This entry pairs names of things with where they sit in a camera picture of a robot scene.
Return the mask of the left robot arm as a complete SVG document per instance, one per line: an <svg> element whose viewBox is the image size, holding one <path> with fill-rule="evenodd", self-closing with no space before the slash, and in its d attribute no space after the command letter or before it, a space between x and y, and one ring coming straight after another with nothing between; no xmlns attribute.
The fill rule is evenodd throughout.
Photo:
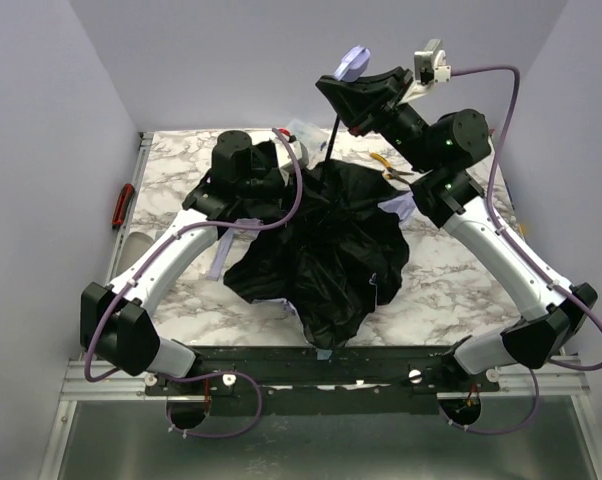
<svg viewBox="0 0 602 480"><path fill-rule="evenodd" d="M172 223L130 267L106 285L90 283L80 299L84 376L95 358L114 372L171 380L190 376L196 352L162 337L152 317L190 264L230 229L256 232L284 225L300 206L298 182L309 153L300 138L280 129L257 142L241 130L222 132L209 170L187 194Z"/></svg>

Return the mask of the lavender folding umbrella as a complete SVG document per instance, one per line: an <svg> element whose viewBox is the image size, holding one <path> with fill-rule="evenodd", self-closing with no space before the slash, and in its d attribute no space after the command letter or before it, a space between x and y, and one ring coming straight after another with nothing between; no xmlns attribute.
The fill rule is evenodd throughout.
<svg viewBox="0 0 602 480"><path fill-rule="evenodd" d="M296 213L260 232L223 282L248 303L288 302L306 340L331 350L400 289L409 246L399 224L413 206L380 171L339 160L303 171L298 185Z"/></svg>

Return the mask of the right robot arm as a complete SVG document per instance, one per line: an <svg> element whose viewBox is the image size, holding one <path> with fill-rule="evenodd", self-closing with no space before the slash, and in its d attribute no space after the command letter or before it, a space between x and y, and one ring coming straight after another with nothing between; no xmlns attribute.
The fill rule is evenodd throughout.
<svg viewBox="0 0 602 480"><path fill-rule="evenodd" d="M537 369L580 329L583 306L597 292L573 284L523 242L489 209L487 196L469 167L488 158L493 147L483 114L463 109L427 123L409 104L416 87L410 70L352 82L323 75L316 83L350 134L381 135L420 173L410 190L418 210L464 245L505 289L520 318L501 330L469 336L444 356L460 376L521 364Z"/></svg>

